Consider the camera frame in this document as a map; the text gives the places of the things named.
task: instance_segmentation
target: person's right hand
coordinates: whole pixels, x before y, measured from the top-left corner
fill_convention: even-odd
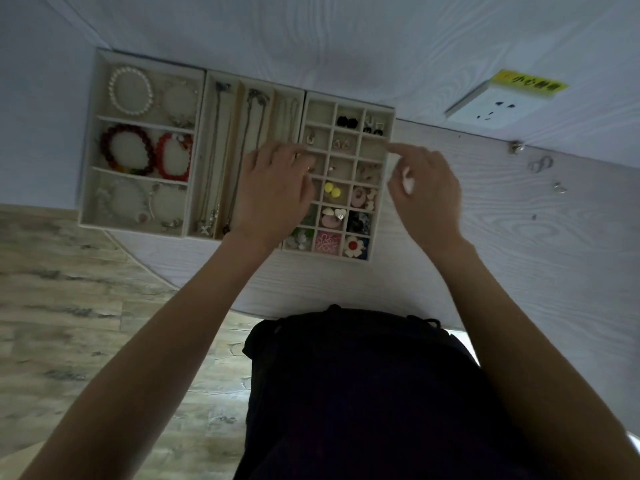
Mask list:
[[[388,183],[396,210],[412,239],[432,260],[457,248],[460,234],[460,183],[440,152],[411,144],[392,143],[401,156]],[[414,180],[407,193],[404,177]]]

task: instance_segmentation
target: wall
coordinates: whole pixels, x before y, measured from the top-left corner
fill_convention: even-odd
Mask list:
[[[94,49],[43,0],[1,0],[0,40],[0,202],[75,208]]]
[[[640,0],[66,0],[112,47],[640,166]],[[571,85],[501,130],[444,111],[502,68]]]

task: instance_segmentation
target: red beaded bracelet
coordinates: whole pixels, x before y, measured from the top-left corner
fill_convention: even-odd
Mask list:
[[[116,161],[116,158],[113,156],[111,152],[111,140],[118,133],[133,133],[140,137],[142,143],[145,145],[145,151],[147,152],[147,166],[144,168],[128,168]],[[107,163],[111,168],[121,173],[130,173],[132,175],[148,175],[154,170],[154,165],[156,164],[156,154],[154,153],[154,145],[151,142],[151,139],[145,133],[144,129],[133,126],[133,125],[124,125],[119,124],[116,126],[112,126],[105,133],[102,134],[100,138],[100,151],[104,155],[104,159],[107,160]]]
[[[187,163],[187,170],[181,175],[171,175],[167,173],[164,169],[164,145],[170,139],[175,138],[176,141],[180,144],[180,147],[183,150],[189,151],[189,161]],[[160,175],[167,180],[178,180],[180,182],[186,182],[189,178],[189,169],[191,168],[191,148],[193,147],[193,137],[190,134],[186,135],[174,135],[174,133],[164,133],[158,140],[158,144],[156,145],[156,156],[157,156],[157,168]]]

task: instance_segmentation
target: outlet socket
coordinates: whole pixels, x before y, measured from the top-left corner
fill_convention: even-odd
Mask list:
[[[552,96],[484,82],[445,112],[448,121],[482,128],[503,128],[548,104]]]

